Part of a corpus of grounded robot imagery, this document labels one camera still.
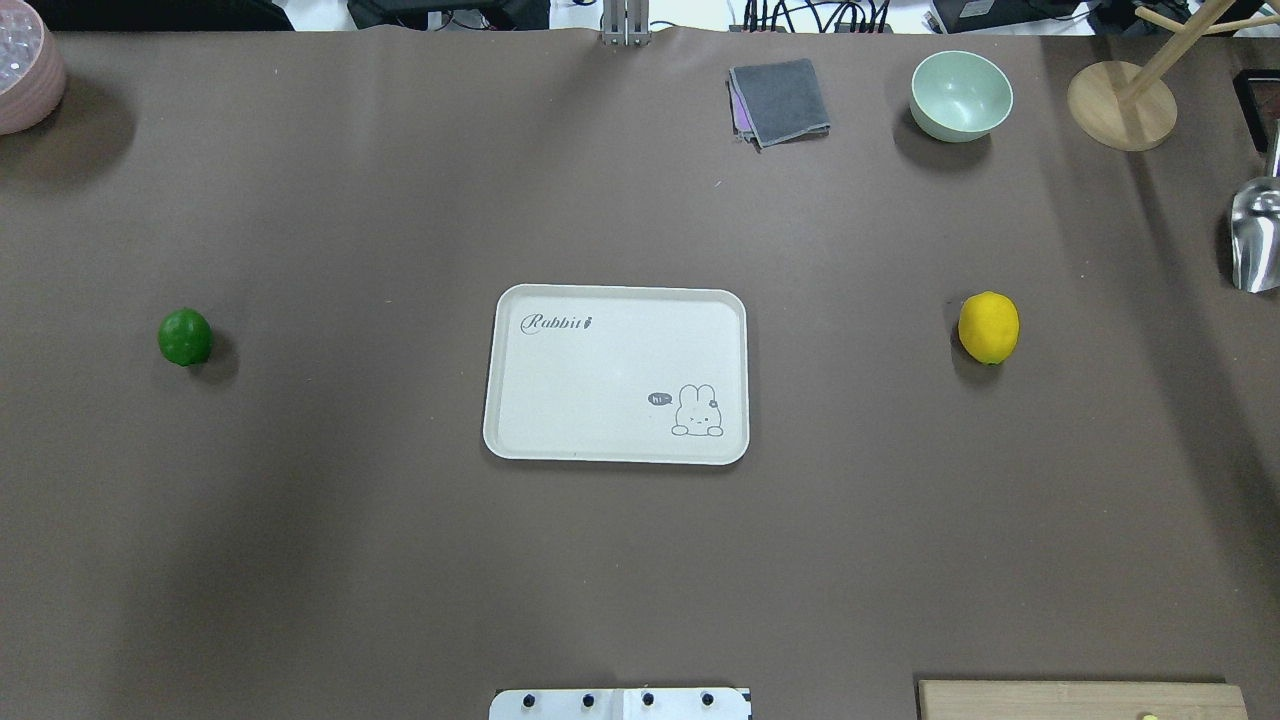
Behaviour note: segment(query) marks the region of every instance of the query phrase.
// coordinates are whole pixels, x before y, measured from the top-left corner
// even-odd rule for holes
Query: rabbit illustration
[[[673,436],[712,436],[724,434],[721,427],[719,405],[716,402],[716,388],[712,386],[685,386],[680,388],[680,407],[676,409]]]

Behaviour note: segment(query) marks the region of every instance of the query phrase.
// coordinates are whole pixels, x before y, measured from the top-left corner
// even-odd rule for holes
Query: lemon
[[[960,307],[960,345],[974,360],[998,365],[1018,346],[1018,307],[998,292],[979,292]]]
[[[204,315],[183,307],[174,310],[160,323],[156,340],[165,360],[186,368],[209,360],[209,352],[214,347],[214,331]]]

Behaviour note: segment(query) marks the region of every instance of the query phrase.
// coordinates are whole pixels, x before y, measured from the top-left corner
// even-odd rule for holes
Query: folded gray cloth
[[[818,76],[808,59],[730,68],[728,77],[760,147],[831,128]]]

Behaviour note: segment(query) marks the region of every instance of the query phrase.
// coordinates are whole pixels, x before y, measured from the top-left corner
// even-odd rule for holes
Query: bowl
[[[54,111],[67,69],[40,14],[20,0],[0,0],[0,135],[8,135]]]
[[[969,142],[1005,122],[1014,87],[995,63],[946,50],[925,58],[911,74],[911,117],[943,142]]]

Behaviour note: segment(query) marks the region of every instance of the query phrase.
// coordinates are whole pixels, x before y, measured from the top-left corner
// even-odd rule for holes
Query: pink bowl
[[[0,0],[0,10],[36,13],[22,0]],[[31,67],[5,91],[0,92],[0,135],[27,129],[54,111],[67,90],[67,68],[54,45],[54,36],[40,22],[40,51]]]

